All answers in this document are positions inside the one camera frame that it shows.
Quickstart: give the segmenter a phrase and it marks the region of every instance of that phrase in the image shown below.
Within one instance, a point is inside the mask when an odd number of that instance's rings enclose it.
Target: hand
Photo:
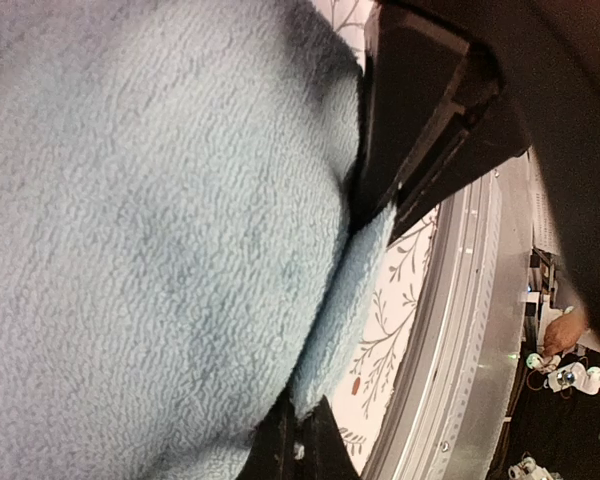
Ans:
[[[589,328],[587,314],[582,308],[553,321],[544,334],[544,357],[551,357],[573,347],[585,330]]]

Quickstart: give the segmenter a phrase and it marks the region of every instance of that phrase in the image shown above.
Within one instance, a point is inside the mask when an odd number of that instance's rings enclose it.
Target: wire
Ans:
[[[538,372],[537,370],[533,370],[529,375],[527,375],[526,383],[527,383],[527,387],[529,388],[529,390],[531,390],[533,392],[539,392],[540,390],[542,390],[544,388],[544,382],[542,383],[542,385],[540,387],[533,387],[531,385],[530,380],[531,380],[531,377],[533,377],[533,375],[535,373],[540,373],[540,372]]]
[[[573,387],[567,387],[566,389],[560,390],[560,396],[563,400],[569,400],[573,396]]]

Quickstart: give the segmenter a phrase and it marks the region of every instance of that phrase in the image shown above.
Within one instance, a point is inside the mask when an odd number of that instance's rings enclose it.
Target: floral pattern fabric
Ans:
[[[371,0],[313,0],[364,68],[364,24]],[[387,250],[373,304],[348,373],[334,398],[333,413],[354,466],[362,471],[391,399],[397,367],[413,326],[435,232],[437,209]]]

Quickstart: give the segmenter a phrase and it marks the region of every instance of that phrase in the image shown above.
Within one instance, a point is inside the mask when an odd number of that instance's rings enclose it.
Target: terry cloth fabric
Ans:
[[[0,480],[234,478],[328,393],[358,80],[308,1],[0,0]]]

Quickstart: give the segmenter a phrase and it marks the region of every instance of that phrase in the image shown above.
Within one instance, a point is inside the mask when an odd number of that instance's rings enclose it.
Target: black object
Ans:
[[[238,480],[360,480],[326,398],[297,423],[289,389],[258,426]]]
[[[535,303],[527,302],[524,304],[524,316],[525,317],[534,317],[536,316],[536,312],[538,311],[538,305]]]
[[[600,336],[600,0],[385,1],[367,47],[353,228],[396,202],[396,238],[528,132]]]
[[[540,255],[536,252],[532,252],[531,257],[529,258],[529,268],[540,268],[541,265],[542,259],[540,258]]]

